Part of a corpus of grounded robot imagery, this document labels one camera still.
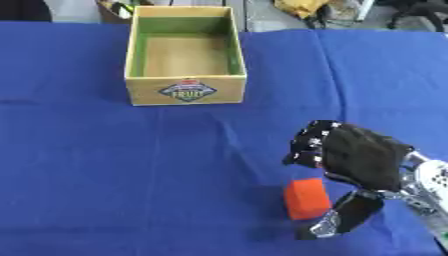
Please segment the red cube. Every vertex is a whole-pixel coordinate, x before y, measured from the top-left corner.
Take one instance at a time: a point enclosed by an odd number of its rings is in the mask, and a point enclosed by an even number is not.
[[[289,217],[293,220],[322,216],[331,208],[322,179],[293,180],[284,191]]]

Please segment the black robotic glove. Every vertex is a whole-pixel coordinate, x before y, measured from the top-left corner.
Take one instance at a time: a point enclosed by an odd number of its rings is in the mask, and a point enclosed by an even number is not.
[[[291,141],[283,163],[323,167],[327,178],[352,184],[358,191],[342,197],[320,223],[300,228],[298,239],[349,232],[379,211],[383,198],[378,191],[400,190],[400,165],[412,150],[410,145],[351,124],[311,122]]]

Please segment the blue tablecloth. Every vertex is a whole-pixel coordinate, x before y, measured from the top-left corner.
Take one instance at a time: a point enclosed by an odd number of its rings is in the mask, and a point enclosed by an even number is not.
[[[350,234],[295,241],[280,161],[313,119],[448,159],[442,34],[241,35],[242,104],[132,107],[128,28],[0,23],[0,255],[439,255],[400,202]],[[334,200],[349,186],[326,181]]]

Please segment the floor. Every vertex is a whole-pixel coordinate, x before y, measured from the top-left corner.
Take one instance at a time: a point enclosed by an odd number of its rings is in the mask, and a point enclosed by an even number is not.
[[[99,22],[100,17],[94,0],[45,0],[53,12],[55,21]],[[153,0],[156,5],[217,5],[232,6],[237,16],[238,28],[243,31],[272,31],[289,28],[305,28],[305,24],[272,5],[272,0]],[[387,29],[386,24],[395,12],[389,7],[374,6],[363,23],[329,21],[334,29],[368,28]],[[431,26],[415,17],[403,19],[400,29],[430,30]]]

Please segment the robotic hand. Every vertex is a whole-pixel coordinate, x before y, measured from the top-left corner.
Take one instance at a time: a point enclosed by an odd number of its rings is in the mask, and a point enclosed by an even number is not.
[[[430,160],[410,145],[351,124],[313,121],[291,141],[285,165],[322,167],[325,176],[356,190],[340,198],[297,239],[332,237],[353,230],[380,211],[385,199],[401,199],[425,214],[448,221],[448,164]]]

